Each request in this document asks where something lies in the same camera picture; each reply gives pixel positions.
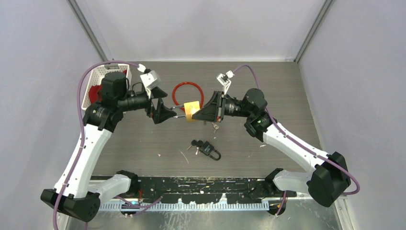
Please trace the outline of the red cable lock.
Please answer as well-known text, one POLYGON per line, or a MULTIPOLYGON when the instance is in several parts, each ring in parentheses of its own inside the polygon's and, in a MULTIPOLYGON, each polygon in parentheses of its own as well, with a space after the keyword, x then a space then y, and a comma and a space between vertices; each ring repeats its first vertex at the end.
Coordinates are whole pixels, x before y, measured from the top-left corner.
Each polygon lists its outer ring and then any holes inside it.
POLYGON ((204 103, 202 88, 197 83, 190 81, 177 84, 172 90, 171 97, 175 105, 198 101, 200 107, 202 107, 204 103))

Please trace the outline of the black Kaijing padlock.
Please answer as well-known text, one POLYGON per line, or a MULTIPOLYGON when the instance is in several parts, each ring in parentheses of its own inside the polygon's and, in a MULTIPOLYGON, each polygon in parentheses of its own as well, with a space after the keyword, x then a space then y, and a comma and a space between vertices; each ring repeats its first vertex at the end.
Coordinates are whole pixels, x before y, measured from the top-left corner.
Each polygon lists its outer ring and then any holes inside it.
POLYGON ((199 140, 198 144, 199 144, 199 151, 201 153, 203 153, 205 156, 208 156, 215 161, 218 161, 221 159, 221 153, 218 152, 210 142, 199 140))

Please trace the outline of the small silver key bunch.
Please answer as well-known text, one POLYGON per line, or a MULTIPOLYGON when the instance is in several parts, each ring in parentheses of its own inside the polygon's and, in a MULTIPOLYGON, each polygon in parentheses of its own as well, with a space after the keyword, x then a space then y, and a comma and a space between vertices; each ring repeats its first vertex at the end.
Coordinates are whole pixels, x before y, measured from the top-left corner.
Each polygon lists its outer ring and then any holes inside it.
POLYGON ((213 128, 214 128, 214 133, 219 129, 219 125, 217 125, 216 123, 212 123, 213 128))

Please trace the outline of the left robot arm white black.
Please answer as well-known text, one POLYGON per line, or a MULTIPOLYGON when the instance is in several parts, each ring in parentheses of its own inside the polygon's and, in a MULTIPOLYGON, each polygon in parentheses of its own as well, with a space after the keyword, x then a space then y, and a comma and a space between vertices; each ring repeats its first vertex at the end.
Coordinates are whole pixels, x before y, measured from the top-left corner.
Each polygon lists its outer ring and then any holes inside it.
POLYGON ((57 213, 89 222, 101 205, 112 198, 138 195, 138 176, 132 172, 120 170, 98 185, 90 185, 90 178, 102 149, 125 112, 143 109, 155 124, 176 115, 163 104, 166 93, 159 88, 159 75, 147 69, 140 78, 143 84, 140 92, 129 87, 124 72, 109 72, 102 79, 97 100, 81 118, 83 130, 63 175, 53 189, 45 189, 41 194, 41 200, 57 213))

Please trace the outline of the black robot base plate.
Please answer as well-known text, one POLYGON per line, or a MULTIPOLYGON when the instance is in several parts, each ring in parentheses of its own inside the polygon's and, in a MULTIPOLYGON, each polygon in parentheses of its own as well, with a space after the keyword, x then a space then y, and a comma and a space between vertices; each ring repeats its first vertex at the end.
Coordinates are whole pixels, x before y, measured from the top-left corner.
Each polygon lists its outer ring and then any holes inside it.
POLYGON ((256 204, 266 198, 281 199, 283 192, 263 178, 247 177, 139 177, 138 189, 126 194, 150 203, 161 197, 163 204, 256 204))

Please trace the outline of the black-headed key bunch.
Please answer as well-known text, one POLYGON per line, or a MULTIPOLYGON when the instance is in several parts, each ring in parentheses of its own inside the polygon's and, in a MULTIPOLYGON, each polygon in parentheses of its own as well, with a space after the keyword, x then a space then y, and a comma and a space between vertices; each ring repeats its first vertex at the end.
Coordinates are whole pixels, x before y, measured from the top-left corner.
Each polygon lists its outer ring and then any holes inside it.
POLYGON ((199 153, 200 148, 203 146, 204 142, 202 140, 192 140, 190 146, 187 150, 191 149, 192 147, 196 148, 195 154, 199 153))

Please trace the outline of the brass padlock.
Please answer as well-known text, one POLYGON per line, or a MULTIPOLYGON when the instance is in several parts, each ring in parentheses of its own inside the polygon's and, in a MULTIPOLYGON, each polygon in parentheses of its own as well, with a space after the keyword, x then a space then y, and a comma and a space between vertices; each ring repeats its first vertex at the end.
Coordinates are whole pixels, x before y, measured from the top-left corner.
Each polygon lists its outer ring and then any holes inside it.
POLYGON ((187 122, 195 122, 197 120, 193 119, 192 116, 200 110, 200 104, 198 101, 184 103, 182 105, 177 105, 171 107, 170 110, 174 110, 176 108, 182 108, 185 111, 184 115, 176 115, 174 118, 186 118, 187 122))

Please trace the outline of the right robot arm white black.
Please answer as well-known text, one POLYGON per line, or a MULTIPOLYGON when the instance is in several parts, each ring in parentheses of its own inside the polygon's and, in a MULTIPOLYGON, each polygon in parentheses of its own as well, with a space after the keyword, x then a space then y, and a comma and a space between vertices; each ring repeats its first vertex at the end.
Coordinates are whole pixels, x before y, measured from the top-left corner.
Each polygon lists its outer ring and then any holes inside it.
POLYGON ((273 197, 283 191, 305 193, 318 204, 331 206, 351 184, 344 156, 317 149, 289 132, 269 115, 267 104, 259 89, 249 89, 242 100, 215 91, 210 101, 192 114, 192 119, 215 123, 222 122, 225 116, 246 118, 244 127, 250 136, 277 148, 304 169, 274 170, 266 183, 267 193, 273 197))

